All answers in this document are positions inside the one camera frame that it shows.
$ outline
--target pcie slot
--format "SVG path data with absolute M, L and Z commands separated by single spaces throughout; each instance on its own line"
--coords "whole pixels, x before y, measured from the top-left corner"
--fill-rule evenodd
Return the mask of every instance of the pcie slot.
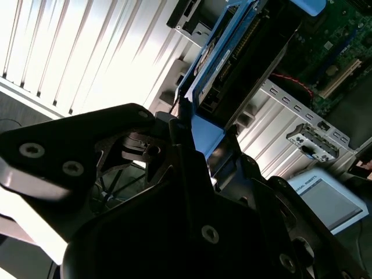
M 341 83 L 360 66 L 360 64 L 362 64 L 362 61 L 359 59 L 352 60 L 350 64 L 348 64 L 347 67 L 341 71 L 319 95 L 324 99 L 328 98 L 337 87 L 339 87 Z

